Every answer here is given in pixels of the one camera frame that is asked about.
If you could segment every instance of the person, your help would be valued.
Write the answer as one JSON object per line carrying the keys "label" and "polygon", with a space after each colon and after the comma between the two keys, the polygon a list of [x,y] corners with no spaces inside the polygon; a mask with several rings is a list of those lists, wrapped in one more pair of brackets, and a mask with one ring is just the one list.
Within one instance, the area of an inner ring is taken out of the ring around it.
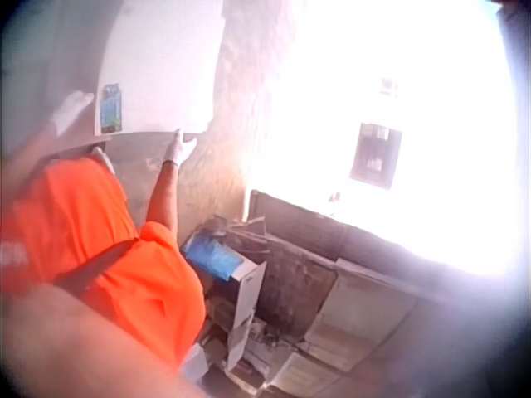
{"label": "person", "polygon": [[101,150],[49,162],[29,178],[42,148],[93,99],[69,95],[45,128],[2,162],[0,289],[5,295],[43,283],[62,287],[177,370],[205,318],[201,283],[177,243],[178,171],[196,141],[175,134],[137,231]]}

